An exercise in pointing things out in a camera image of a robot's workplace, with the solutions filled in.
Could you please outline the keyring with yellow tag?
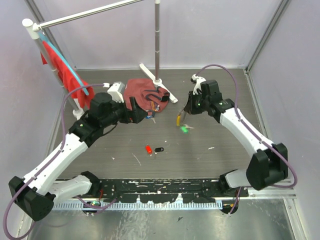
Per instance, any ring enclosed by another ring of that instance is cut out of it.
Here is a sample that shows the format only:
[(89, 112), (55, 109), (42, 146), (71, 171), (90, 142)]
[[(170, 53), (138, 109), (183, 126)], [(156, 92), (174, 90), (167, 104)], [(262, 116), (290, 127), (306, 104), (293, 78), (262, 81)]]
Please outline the keyring with yellow tag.
[(185, 108), (182, 108), (178, 112), (178, 114), (176, 116), (176, 126), (177, 127), (181, 127), (184, 124), (187, 114), (188, 114), (188, 112), (185, 111)]

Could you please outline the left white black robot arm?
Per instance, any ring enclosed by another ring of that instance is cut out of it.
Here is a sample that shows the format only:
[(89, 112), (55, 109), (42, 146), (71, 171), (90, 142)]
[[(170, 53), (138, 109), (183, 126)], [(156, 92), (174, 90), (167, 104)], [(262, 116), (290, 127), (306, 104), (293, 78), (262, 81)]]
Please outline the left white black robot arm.
[(9, 181), (14, 203), (38, 222), (60, 202), (80, 195), (97, 197), (100, 179), (89, 171), (58, 184), (55, 181), (79, 155), (106, 135), (105, 128), (118, 123), (138, 124), (148, 115), (134, 97), (128, 102), (130, 108), (123, 101), (113, 100), (109, 93), (97, 93), (90, 101), (89, 110), (72, 125), (60, 145), (23, 178), (15, 176)]

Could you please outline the green tagged key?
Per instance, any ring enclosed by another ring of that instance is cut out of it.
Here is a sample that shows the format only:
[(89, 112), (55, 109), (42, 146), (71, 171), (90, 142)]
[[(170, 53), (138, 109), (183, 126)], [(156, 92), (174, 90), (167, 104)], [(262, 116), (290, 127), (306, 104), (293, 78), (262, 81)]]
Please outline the green tagged key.
[(194, 127), (192, 127), (188, 124), (184, 124), (180, 127), (180, 129), (182, 130), (183, 133), (187, 134), (189, 132), (189, 130), (194, 129)]

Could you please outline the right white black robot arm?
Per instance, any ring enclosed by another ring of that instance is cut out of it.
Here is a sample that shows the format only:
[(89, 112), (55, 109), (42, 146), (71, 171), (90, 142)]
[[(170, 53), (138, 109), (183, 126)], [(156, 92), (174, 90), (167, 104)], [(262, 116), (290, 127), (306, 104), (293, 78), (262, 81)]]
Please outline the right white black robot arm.
[(288, 159), (285, 145), (274, 144), (267, 139), (243, 116), (231, 99), (223, 99), (216, 80), (197, 76), (191, 82), (195, 86), (189, 91), (187, 102), (177, 115), (176, 125), (182, 126), (186, 115), (206, 112), (235, 136), (251, 158), (246, 169), (235, 169), (219, 176), (220, 193), (231, 197), (239, 187), (252, 187), (259, 191), (285, 180), (289, 174), (285, 163)]

